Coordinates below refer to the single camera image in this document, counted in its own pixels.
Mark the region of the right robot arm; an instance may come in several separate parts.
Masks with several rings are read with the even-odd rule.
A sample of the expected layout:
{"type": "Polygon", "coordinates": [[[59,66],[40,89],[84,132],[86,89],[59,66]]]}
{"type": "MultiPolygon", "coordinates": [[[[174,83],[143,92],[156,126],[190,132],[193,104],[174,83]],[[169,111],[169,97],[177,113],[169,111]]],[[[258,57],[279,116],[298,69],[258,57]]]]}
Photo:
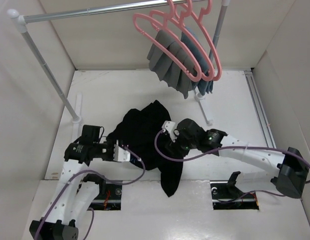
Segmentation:
{"type": "Polygon", "coordinates": [[[192,149],[205,155],[238,160],[260,168],[271,175],[270,182],[276,190],[286,197],[299,199],[310,172],[310,164],[302,158],[300,152],[289,147],[287,150],[251,146],[224,131],[204,130],[195,121],[186,118],[180,123],[165,121],[163,132],[170,141],[166,148],[176,159],[184,158],[192,149]]]}

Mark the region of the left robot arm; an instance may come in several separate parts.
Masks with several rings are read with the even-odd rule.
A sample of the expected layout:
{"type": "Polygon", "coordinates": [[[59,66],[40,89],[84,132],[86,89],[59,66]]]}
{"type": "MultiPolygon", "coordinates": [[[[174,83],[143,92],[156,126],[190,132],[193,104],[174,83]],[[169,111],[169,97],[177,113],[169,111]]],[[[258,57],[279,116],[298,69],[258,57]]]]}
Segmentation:
{"type": "Polygon", "coordinates": [[[87,211],[118,209],[122,182],[109,180],[90,169],[93,159],[126,162],[130,153],[118,140],[101,142],[104,127],[84,125],[81,136],[69,144],[64,154],[61,176],[49,205],[29,232],[35,240],[76,240],[87,211]]]}

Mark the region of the black t shirt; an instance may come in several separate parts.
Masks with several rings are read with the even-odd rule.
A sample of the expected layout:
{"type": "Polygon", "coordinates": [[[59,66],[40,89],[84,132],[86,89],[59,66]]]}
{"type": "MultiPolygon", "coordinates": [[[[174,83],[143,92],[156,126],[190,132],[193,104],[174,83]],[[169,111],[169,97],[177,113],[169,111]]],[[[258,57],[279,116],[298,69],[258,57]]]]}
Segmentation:
{"type": "Polygon", "coordinates": [[[155,149],[154,140],[164,122],[170,120],[168,110],[155,100],[142,110],[129,110],[107,136],[107,140],[120,140],[128,146],[143,160],[146,170],[159,169],[161,186],[168,197],[178,189],[183,163],[162,157],[155,149]]]}

